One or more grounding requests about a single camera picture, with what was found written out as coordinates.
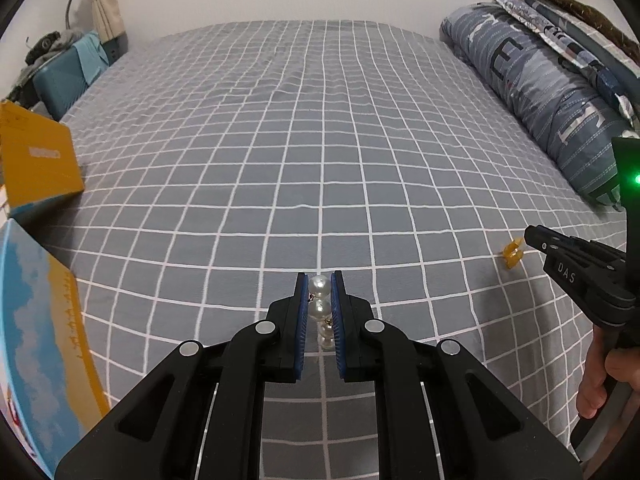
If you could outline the person right hand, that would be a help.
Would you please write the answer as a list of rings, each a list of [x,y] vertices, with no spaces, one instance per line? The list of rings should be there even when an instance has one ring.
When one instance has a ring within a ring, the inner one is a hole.
[[[606,350],[605,332],[595,325],[576,400],[578,414],[583,418],[593,418],[605,404],[608,394],[604,382],[608,376],[630,385],[638,393],[639,349]]]

